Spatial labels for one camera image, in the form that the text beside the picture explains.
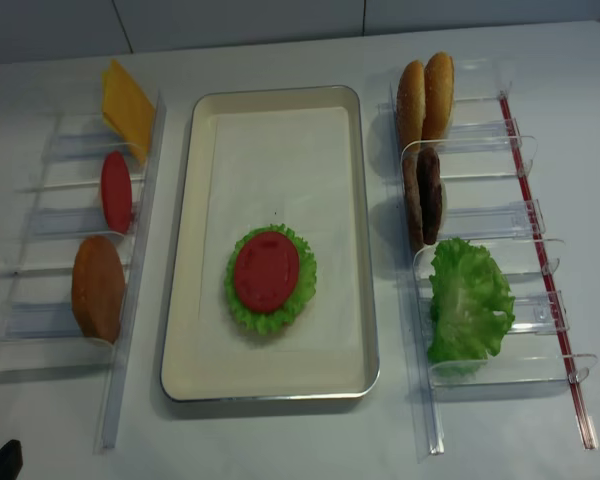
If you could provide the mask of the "lettuce leaf in rack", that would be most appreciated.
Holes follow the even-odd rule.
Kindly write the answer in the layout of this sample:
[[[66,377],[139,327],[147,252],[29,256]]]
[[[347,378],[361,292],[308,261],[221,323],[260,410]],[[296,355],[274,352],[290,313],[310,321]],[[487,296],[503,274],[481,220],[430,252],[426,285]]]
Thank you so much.
[[[515,296],[484,246],[460,238],[441,241],[431,262],[433,364],[497,356],[514,320]]]

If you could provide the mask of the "black object at corner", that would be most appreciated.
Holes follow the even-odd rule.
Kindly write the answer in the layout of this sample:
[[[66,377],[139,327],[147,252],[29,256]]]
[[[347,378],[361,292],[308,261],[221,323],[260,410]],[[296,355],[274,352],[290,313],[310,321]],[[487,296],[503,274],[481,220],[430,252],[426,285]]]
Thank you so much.
[[[0,448],[0,480],[16,480],[22,467],[21,442],[11,439]]]

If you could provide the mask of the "yellow cheese slices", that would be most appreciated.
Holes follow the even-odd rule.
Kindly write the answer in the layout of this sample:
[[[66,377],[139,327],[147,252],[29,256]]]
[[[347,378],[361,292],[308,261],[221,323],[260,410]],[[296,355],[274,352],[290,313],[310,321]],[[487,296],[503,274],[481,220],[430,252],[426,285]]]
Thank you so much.
[[[102,75],[102,115],[105,123],[129,144],[144,166],[151,146],[155,108],[124,67],[113,59]]]

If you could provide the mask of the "cream metal tray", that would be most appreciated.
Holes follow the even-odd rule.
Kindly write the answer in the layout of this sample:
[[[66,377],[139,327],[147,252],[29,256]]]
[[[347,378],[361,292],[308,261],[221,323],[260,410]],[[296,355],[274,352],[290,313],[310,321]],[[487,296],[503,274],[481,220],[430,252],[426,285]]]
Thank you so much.
[[[236,243],[285,225],[317,261],[315,296],[259,335],[224,290]],[[379,374],[356,92],[345,86],[210,94],[191,123],[161,361],[178,402],[359,398]]]

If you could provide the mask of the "left clear acrylic rack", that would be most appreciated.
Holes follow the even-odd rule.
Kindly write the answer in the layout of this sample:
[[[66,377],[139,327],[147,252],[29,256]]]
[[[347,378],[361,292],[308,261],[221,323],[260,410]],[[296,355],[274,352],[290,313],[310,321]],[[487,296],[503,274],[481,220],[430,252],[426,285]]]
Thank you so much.
[[[128,355],[141,286],[166,118],[159,101],[148,163],[96,114],[58,113],[32,180],[16,195],[18,224],[0,234],[0,375],[105,370],[99,426],[101,450],[116,445]],[[100,174],[110,153],[130,171],[131,224],[111,229],[100,205]],[[71,308],[71,274],[82,241],[103,236],[116,247],[125,291],[114,343],[86,337]]]

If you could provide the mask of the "left sesame bun half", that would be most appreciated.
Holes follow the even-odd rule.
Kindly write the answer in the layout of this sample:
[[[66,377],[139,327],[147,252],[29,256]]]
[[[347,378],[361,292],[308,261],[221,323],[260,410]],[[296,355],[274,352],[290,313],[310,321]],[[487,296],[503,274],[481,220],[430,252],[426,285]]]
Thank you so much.
[[[422,138],[426,114],[424,66],[420,60],[404,69],[396,95],[396,122],[402,149]]]

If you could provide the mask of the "lettuce leaf on tray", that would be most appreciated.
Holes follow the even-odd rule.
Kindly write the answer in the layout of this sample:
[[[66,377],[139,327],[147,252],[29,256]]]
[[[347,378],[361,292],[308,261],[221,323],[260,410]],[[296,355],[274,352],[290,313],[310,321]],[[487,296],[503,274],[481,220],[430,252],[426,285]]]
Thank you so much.
[[[296,247],[300,261],[299,279],[295,290],[279,310],[268,314],[256,313],[245,307],[238,299],[233,286],[234,266],[239,250],[257,233],[265,231],[280,232],[287,236]],[[317,261],[309,243],[303,237],[284,224],[270,224],[251,230],[236,242],[228,259],[223,284],[229,311],[235,323],[262,336],[274,335],[293,324],[314,297],[317,289]]]

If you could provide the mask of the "sesame bun half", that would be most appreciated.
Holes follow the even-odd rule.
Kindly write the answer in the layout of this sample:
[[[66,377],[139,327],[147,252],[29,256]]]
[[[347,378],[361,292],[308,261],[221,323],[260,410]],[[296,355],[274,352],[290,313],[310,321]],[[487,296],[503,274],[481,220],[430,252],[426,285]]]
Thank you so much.
[[[446,52],[437,52],[424,69],[426,113],[423,140],[438,140],[446,135],[454,105],[454,63]]]
[[[396,95],[396,122],[402,149],[422,138],[426,114],[424,66],[420,60],[404,69]]]

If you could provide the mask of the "tomato slice on tray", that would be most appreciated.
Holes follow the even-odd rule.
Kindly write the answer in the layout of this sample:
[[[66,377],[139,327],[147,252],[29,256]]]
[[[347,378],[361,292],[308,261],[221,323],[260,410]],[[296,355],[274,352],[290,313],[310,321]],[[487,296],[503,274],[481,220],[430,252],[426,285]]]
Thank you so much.
[[[241,303],[256,313],[279,310],[299,279],[299,254],[280,232],[257,233],[239,250],[233,286]]]

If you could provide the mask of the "right sesame bun half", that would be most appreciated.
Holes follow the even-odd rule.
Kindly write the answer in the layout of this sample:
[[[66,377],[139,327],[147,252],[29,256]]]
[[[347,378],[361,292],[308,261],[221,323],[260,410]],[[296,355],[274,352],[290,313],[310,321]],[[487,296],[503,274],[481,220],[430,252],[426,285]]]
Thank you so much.
[[[454,63],[446,52],[437,52],[424,69],[426,113],[423,140],[438,140],[446,135],[454,105]]]

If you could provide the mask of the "brown meat patty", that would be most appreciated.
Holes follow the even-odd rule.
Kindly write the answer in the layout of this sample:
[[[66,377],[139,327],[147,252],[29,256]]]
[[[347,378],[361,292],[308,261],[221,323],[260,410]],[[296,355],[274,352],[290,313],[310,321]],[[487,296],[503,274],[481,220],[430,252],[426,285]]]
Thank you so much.
[[[416,160],[412,157],[405,157],[402,160],[402,171],[410,245],[412,252],[417,253],[423,247],[424,240]]]
[[[437,240],[443,212],[440,163],[434,148],[427,147],[420,151],[416,173],[422,210],[423,241],[432,245]]]

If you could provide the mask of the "right clear acrylic rack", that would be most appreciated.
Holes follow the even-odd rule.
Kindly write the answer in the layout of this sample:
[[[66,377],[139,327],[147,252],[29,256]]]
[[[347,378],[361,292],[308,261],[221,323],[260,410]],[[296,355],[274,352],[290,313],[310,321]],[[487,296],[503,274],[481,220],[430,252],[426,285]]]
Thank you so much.
[[[509,106],[510,86],[498,61],[462,61],[455,74],[455,118],[441,140],[403,146],[397,120],[398,84],[391,81],[379,110],[390,140],[391,242],[399,322],[407,365],[409,403],[420,458],[441,455],[446,442],[440,405],[514,400],[528,402],[567,392],[569,417],[582,445],[598,446],[582,386],[597,363],[570,345],[567,311],[555,273],[563,242],[547,235],[529,177],[535,138],[520,133]],[[420,157],[440,164],[442,216],[438,239],[460,238],[485,248],[505,275],[513,296],[513,323],[497,355],[434,361],[432,316],[435,246],[413,250],[407,225],[403,166]]]

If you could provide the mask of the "red tomato slice in rack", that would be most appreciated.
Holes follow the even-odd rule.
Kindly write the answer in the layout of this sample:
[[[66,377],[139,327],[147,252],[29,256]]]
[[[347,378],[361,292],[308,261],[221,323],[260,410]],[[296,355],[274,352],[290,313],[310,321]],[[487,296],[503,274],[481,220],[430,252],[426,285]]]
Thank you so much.
[[[108,227],[126,234],[132,220],[132,187],[128,167],[119,151],[109,153],[100,177],[102,210]]]

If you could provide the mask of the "clear acrylic rack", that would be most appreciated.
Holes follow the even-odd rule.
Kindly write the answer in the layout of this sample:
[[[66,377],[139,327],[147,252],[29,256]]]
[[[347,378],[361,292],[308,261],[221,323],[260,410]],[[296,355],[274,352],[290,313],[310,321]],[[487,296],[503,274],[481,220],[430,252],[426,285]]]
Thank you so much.
[[[159,101],[148,163],[96,114],[58,113],[32,180],[16,195],[18,224],[0,234],[0,375],[105,370],[99,426],[101,450],[116,445],[128,355],[141,286],[166,118]],[[111,229],[100,205],[100,174],[110,153],[130,171],[131,224]],[[86,337],[71,308],[71,274],[82,241],[103,236],[116,247],[125,291],[114,343]]]
[[[514,400],[528,402],[567,392],[569,417],[582,445],[598,446],[582,386],[597,363],[570,345],[567,311],[555,273],[563,242],[547,235],[529,177],[535,138],[520,133],[509,106],[510,86],[498,61],[462,61],[455,74],[455,118],[441,140],[403,146],[397,120],[398,84],[391,81],[379,110],[390,140],[391,242],[399,322],[407,365],[409,403],[420,458],[441,455],[446,442],[440,405]],[[403,166],[420,157],[440,164],[442,216],[438,239],[460,238],[485,248],[505,275],[513,296],[513,323],[497,355],[434,361],[432,316],[435,246],[413,250],[407,225]]]

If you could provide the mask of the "brown bun in left rack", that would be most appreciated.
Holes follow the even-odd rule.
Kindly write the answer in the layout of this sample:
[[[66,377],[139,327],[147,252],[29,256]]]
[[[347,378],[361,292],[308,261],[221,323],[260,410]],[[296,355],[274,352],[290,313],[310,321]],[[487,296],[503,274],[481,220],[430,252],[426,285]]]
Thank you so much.
[[[124,291],[124,271],[114,244],[101,235],[86,238],[75,256],[71,287],[72,312],[85,337],[116,342]]]

